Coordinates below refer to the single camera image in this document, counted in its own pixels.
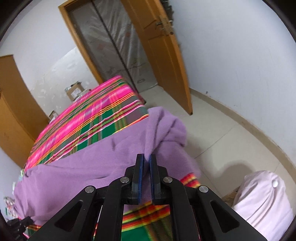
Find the colourful plaid bed sheet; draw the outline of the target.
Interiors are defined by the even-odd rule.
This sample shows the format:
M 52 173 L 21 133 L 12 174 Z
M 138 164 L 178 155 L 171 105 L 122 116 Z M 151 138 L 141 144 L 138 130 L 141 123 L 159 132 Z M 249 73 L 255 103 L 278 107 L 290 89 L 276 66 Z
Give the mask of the colourful plaid bed sheet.
M 186 153 L 184 124 L 164 108 L 146 108 L 121 76 L 107 80 L 80 97 L 39 134 L 24 167 L 26 176 L 35 167 L 60 164 L 87 168 L 82 154 L 95 157 L 100 176 L 94 186 L 108 185 L 135 162 L 138 153 L 156 154 L 185 186 L 199 186 L 192 158 Z

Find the orange wooden wardrobe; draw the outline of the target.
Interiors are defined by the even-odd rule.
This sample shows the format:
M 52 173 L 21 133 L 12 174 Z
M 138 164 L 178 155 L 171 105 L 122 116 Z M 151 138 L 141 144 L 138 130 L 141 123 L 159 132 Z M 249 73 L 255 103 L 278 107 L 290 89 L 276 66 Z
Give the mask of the orange wooden wardrobe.
M 13 55 L 1 56 L 1 148 L 24 167 L 39 134 L 49 124 L 25 85 Z

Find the grey plastic door curtain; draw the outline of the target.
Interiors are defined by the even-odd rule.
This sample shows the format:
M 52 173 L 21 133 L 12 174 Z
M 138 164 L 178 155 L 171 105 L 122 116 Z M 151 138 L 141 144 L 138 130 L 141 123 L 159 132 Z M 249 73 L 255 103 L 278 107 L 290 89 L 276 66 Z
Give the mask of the grey plastic door curtain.
M 138 92 L 157 84 L 121 1 L 86 1 L 69 14 L 103 80 L 120 75 Z

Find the purple fleece garment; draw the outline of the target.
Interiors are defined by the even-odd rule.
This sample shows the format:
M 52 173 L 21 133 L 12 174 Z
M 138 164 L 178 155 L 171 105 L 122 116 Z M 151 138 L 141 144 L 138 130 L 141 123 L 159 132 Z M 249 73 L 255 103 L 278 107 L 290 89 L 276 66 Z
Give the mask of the purple fleece garment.
M 155 154 L 158 165 L 178 180 L 188 174 L 199 177 L 200 169 L 185 151 L 182 121 L 159 106 L 148 113 L 144 120 L 74 154 L 27 170 L 14 190 L 17 216 L 43 225 L 85 187 L 101 188 L 122 177 L 138 154 Z

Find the orange wooden door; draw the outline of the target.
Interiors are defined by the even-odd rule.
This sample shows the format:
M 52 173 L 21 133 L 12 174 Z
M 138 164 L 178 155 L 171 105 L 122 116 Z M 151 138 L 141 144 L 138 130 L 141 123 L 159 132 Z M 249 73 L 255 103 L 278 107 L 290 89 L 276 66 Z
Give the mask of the orange wooden door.
M 122 1 L 143 45 L 158 84 L 193 114 L 189 82 L 173 27 L 161 1 Z

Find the brown cardboard box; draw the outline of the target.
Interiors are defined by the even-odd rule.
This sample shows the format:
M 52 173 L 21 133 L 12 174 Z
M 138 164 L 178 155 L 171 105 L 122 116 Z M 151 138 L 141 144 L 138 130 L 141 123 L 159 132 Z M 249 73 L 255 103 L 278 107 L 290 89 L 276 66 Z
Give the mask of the brown cardboard box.
M 65 92 L 71 101 L 75 101 L 84 91 L 85 89 L 79 81 L 65 88 Z

